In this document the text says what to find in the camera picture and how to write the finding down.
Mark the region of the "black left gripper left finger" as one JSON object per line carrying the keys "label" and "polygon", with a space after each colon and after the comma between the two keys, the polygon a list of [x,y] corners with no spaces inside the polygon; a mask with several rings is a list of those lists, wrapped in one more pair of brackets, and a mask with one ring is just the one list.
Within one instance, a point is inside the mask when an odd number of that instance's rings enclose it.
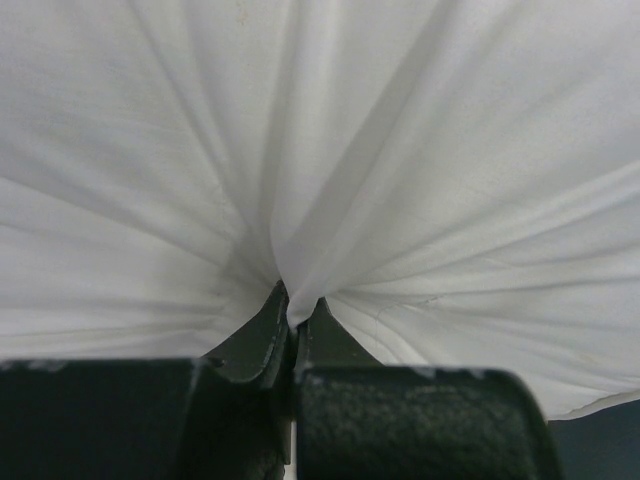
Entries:
{"label": "black left gripper left finger", "polygon": [[5,479],[280,479],[291,457],[290,335],[277,284],[200,357],[7,359]]}

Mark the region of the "white pillow yellow side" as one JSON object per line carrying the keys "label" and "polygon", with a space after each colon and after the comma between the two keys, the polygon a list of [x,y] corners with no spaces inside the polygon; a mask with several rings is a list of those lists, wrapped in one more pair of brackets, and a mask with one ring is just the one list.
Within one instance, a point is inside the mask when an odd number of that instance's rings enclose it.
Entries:
{"label": "white pillow yellow side", "polygon": [[639,396],[635,1],[5,1],[1,354],[201,355],[283,282],[385,363]]}

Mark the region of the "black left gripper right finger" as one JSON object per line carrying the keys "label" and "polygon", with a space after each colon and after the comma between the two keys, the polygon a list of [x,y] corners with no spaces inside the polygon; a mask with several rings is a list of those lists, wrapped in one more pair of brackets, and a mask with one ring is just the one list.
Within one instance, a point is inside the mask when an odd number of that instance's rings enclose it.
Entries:
{"label": "black left gripper right finger", "polygon": [[559,479],[526,385],[495,369],[386,366],[320,300],[298,329],[301,479]]}

